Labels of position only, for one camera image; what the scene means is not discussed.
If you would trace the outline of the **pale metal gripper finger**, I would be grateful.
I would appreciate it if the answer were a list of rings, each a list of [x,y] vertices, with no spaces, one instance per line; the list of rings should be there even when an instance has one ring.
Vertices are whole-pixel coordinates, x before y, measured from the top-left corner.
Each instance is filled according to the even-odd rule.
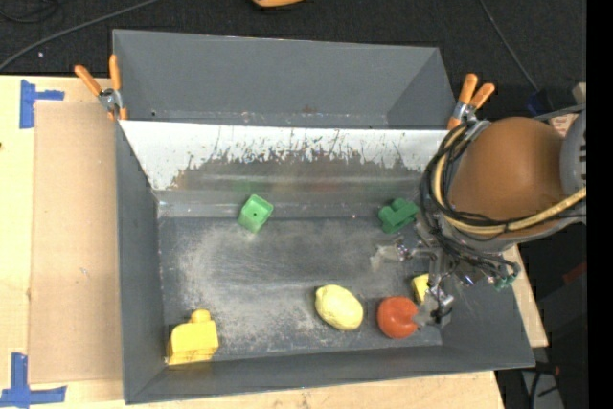
[[[423,300],[413,321],[421,328],[425,326],[446,327],[451,321],[454,296],[439,286],[425,289]]]
[[[370,256],[373,271],[378,271],[385,262],[405,262],[412,259],[412,251],[402,242],[391,245],[378,245],[375,253]]]

